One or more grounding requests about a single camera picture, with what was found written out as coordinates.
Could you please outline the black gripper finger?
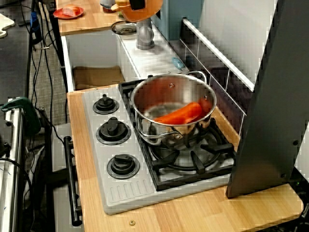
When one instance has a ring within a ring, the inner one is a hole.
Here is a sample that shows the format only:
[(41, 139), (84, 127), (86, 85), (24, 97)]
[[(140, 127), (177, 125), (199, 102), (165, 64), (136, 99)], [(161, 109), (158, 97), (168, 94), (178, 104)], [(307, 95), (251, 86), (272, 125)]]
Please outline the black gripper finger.
[(145, 8), (145, 0), (129, 0), (132, 10), (141, 10)]

